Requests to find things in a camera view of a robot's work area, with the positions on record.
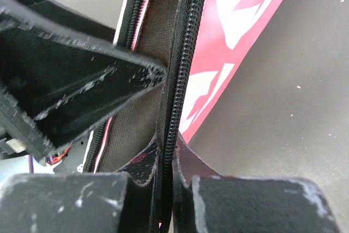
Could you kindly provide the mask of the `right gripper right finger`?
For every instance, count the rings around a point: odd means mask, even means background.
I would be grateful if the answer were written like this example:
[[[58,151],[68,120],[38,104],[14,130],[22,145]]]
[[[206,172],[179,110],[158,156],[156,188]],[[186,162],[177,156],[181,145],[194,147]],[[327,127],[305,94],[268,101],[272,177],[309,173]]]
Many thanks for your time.
[[[320,188],[299,177],[228,177],[182,137],[173,166],[175,232],[337,232]]]

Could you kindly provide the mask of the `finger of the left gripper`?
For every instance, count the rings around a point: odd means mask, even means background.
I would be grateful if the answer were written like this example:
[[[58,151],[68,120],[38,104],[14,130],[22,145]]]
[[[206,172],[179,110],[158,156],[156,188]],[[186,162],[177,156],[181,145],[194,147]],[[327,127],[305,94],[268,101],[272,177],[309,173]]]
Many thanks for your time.
[[[44,157],[161,85],[165,66],[1,0],[1,124]]]
[[[64,27],[113,42],[115,30],[55,0],[16,0],[39,15]]]

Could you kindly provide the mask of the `pink racket bag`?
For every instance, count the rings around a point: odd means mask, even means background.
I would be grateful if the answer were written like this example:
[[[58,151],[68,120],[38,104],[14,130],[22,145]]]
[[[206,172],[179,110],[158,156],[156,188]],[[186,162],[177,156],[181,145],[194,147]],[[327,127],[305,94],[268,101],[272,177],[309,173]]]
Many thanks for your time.
[[[193,188],[216,176],[187,145],[282,0],[124,0],[114,44],[164,62],[167,79],[89,136],[93,232],[195,230]]]

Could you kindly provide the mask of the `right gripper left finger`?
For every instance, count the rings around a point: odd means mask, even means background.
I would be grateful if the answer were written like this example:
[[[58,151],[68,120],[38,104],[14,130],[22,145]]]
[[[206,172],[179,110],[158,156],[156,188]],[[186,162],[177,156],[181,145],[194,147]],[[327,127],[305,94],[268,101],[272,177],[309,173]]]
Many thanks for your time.
[[[157,232],[158,145],[113,173],[18,174],[1,185],[1,232]]]

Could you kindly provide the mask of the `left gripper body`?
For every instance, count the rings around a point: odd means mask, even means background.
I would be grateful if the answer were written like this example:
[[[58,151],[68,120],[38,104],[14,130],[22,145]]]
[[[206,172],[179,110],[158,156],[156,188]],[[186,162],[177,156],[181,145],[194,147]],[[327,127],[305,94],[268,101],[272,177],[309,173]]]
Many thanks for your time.
[[[35,160],[41,161],[46,153],[46,137],[34,121],[18,106],[1,102],[1,125],[8,135],[4,149],[9,153],[26,151]]]

